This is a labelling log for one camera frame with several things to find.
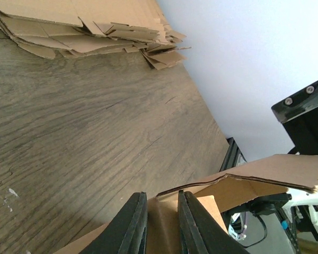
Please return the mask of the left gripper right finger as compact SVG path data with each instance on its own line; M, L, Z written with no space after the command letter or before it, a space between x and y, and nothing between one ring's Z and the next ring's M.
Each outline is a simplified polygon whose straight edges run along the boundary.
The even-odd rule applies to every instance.
M178 217L182 253L248 253L220 227L192 192L179 191Z

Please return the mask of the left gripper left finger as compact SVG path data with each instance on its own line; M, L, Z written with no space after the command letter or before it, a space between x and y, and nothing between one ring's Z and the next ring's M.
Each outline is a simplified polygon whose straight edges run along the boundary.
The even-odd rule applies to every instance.
M81 253L145 253L147 195L133 193L105 230Z

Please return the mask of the cardboard box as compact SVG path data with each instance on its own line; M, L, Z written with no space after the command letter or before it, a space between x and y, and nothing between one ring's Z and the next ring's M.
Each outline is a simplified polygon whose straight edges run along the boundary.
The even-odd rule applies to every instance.
M258 197L281 194L289 190L286 186L244 178L236 171L238 167L216 173L195 183L166 190L153 198L147 198L148 219L145 253L182 253L178 217L178 193L181 190L192 192L227 234L221 217L222 212L229 211ZM60 253L81 253L105 230L108 224L104 224L61 248Z

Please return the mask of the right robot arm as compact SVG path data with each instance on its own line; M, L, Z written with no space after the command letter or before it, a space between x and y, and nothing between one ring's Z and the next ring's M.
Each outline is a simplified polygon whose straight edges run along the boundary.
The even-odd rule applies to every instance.
M286 186L292 198L286 206L298 208L298 228L318 241L318 81L272 106L272 112L294 147L236 169L244 178Z

